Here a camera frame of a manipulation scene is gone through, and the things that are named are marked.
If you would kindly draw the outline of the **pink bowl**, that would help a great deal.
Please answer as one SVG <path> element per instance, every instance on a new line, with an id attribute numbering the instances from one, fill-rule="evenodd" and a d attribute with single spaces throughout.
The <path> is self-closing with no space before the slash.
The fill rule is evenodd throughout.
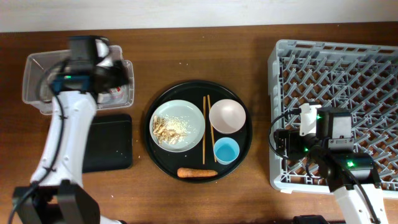
<path id="1" fill-rule="evenodd" d="M 246 112 L 243 106 L 235 100 L 223 99 L 217 101 L 210 109 L 211 125 L 222 134 L 232 134 L 239 131 L 246 122 Z"/>

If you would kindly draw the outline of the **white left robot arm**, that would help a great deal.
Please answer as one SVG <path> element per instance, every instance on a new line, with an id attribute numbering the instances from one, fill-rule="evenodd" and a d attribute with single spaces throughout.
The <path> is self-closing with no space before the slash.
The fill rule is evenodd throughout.
<path id="1" fill-rule="evenodd" d="M 83 160 L 98 95 L 127 85 L 120 60 L 113 60 L 109 40 L 86 35 L 69 38 L 69 56 L 48 69 L 36 95 L 47 86 L 52 94 L 52 119 L 40 162 L 27 187 L 17 187 L 8 222 L 113 223 L 83 189 Z"/>

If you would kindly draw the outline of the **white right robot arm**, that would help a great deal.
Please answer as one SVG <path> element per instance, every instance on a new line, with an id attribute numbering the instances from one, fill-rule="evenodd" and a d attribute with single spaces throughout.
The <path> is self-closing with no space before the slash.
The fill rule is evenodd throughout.
<path id="1" fill-rule="evenodd" d="M 300 116 L 300 129 L 269 128 L 269 146 L 285 160 L 307 160 L 318 166 L 346 223 L 387 223 L 381 179 L 373 158 L 354 151 L 351 113 L 308 103 L 272 120 Z"/>

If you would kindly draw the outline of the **red snack wrapper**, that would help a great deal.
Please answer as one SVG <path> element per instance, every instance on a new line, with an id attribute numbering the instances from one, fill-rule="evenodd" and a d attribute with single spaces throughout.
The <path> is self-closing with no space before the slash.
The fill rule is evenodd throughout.
<path id="1" fill-rule="evenodd" d="M 124 95 L 124 91 L 121 87 L 112 88 L 109 91 L 111 98 L 122 98 Z"/>

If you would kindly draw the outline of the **blue cup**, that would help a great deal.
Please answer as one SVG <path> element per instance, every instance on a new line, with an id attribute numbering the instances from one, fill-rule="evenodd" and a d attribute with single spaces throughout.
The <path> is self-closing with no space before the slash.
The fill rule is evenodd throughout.
<path id="1" fill-rule="evenodd" d="M 228 165 L 238 158 L 240 147 L 232 138 L 220 138 L 215 142 L 214 153 L 218 163 Z"/>

